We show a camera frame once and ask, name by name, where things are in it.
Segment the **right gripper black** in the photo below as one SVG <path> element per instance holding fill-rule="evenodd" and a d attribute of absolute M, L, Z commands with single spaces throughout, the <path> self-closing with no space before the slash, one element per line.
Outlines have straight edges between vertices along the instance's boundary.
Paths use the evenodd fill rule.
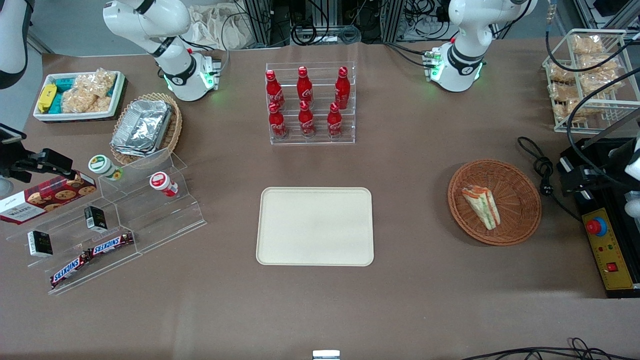
<path fill-rule="evenodd" d="M 32 174 L 16 164 L 27 161 L 32 173 L 57 174 L 58 176 L 74 176 L 73 160 L 50 148 L 34 153 L 23 145 L 0 146 L 0 175 L 5 179 L 14 179 L 22 183 L 30 183 Z"/>

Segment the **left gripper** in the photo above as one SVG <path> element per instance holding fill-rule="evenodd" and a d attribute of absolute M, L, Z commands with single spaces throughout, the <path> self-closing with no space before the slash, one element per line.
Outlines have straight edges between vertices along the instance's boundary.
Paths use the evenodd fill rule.
<path fill-rule="evenodd" d="M 626 167 L 633 159 L 635 140 L 599 140 L 603 151 L 599 166 L 610 178 L 603 179 L 594 168 L 573 168 L 563 173 L 563 196 L 599 191 L 606 188 L 635 189 L 637 180 L 626 173 Z"/>

